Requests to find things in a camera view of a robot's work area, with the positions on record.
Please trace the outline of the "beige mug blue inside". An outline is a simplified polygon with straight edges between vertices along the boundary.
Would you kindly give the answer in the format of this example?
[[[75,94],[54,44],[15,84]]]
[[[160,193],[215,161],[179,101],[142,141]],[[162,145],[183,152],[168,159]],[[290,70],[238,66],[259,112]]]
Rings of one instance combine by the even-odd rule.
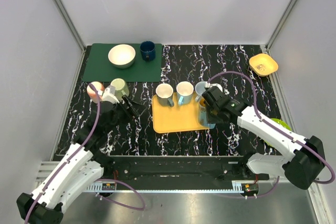
[[[206,114],[206,104],[203,98],[201,98],[198,103],[198,122],[203,127],[207,127],[209,129],[213,129],[215,127],[215,124],[208,123]]]

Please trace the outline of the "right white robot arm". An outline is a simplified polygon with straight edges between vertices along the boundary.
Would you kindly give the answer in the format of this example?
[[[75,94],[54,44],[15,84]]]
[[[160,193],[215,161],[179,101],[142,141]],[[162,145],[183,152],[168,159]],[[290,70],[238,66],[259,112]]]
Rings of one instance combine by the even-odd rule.
[[[306,190],[324,169],[324,148],[316,136],[306,138],[282,127],[248,102],[224,95],[217,86],[206,85],[202,97],[210,124],[235,123],[280,152],[279,156],[244,156],[238,167],[242,179],[250,180],[256,174],[280,176]]]

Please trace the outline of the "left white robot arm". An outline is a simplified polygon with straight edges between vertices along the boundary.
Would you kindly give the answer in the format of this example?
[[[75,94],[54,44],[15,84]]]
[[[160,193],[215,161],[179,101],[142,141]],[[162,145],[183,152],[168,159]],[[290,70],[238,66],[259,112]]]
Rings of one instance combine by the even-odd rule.
[[[111,161],[100,152],[113,128],[137,120],[146,107],[124,96],[120,103],[101,101],[92,106],[66,154],[30,194],[16,200],[25,223],[61,223],[65,212],[87,187],[113,175]]]

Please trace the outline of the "white footed mug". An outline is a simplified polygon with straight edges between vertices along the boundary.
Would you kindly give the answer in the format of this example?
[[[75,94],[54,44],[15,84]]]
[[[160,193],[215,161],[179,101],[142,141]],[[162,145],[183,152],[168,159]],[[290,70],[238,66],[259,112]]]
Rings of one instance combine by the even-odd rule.
[[[196,84],[196,86],[195,86],[195,92],[196,92],[195,102],[200,102],[200,100],[202,99],[202,94],[210,86],[211,86],[211,84],[206,82],[206,81],[200,81],[199,83]]]

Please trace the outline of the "clear glass mug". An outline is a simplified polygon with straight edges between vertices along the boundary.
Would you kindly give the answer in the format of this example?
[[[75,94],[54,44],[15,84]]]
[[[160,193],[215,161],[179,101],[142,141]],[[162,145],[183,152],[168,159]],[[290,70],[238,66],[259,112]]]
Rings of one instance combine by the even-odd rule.
[[[170,84],[162,83],[159,84],[155,90],[157,100],[161,106],[174,107],[173,101],[173,88]]]

